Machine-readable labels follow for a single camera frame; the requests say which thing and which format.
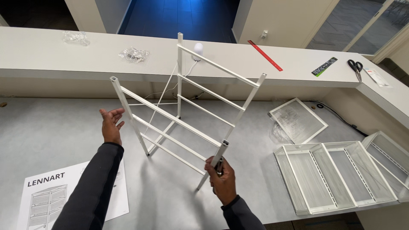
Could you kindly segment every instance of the green ruler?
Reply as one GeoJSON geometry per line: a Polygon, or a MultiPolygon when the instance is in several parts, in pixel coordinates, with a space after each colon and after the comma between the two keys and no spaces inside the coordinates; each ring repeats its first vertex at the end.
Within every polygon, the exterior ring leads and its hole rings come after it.
{"type": "Polygon", "coordinates": [[[324,70],[326,70],[332,63],[334,63],[337,59],[335,57],[332,57],[329,59],[327,62],[325,62],[323,65],[318,67],[316,70],[312,71],[311,73],[314,74],[316,77],[318,77],[324,70]]]}

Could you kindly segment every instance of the hand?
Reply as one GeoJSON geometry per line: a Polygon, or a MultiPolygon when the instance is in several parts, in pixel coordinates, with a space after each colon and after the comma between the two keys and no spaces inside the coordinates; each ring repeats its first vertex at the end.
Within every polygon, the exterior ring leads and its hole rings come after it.
{"type": "Polygon", "coordinates": [[[216,193],[219,200],[224,206],[228,205],[230,202],[236,198],[236,177],[234,176],[234,170],[229,165],[229,163],[224,160],[223,166],[223,175],[219,177],[216,173],[216,170],[210,164],[213,160],[213,157],[210,157],[206,160],[204,169],[210,175],[210,185],[214,187],[214,192],[216,193]]]}
{"type": "Polygon", "coordinates": [[[116,125],[118,120],[121,119],[122,114],[125,112],[123,108],[117,108],[107,112],[105,109],[100,109],[99,112],[102,115],[102,135],[104,142],[113,142],[122,145],[121,136],[119,130],[125,124],[122,121],[116,125]]]}

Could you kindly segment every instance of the black sleeve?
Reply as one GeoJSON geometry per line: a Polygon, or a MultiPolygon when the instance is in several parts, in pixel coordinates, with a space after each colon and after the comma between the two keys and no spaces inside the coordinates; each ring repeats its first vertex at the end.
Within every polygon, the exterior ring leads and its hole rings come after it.
{"type": "Polygon", "coordinates": [[[52,230],[102,229],[124,149],[105,142],[82,173],[52,230]]]}
{"type": "Polygon", "coordinates": [[[239,195],[230,204],[222,206],[222,210],[230,230],[265,230],[261,221],[239,195]]]}

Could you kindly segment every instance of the instruction manual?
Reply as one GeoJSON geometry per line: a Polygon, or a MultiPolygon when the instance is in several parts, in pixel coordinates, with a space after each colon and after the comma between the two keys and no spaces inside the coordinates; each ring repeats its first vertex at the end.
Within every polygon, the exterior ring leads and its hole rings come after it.
{"type": "MultiPolygon", "coordinates": [[[[24,181],[17,230],[51,230],[88,163],[89,161],[27,177],[24,181]]],[[[129,213],[124,172],[122,159],[105,221],[129,213]]]]}

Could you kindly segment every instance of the cabinet drawing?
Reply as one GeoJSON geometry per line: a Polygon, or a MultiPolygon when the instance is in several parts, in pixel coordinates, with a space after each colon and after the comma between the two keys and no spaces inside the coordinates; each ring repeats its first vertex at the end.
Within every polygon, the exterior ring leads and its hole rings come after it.
{"type": "Polygon", "coordinates": [[[67,197],[67,185],[50,187],[31,195],[27,230],[51,230],[67,197]]]}

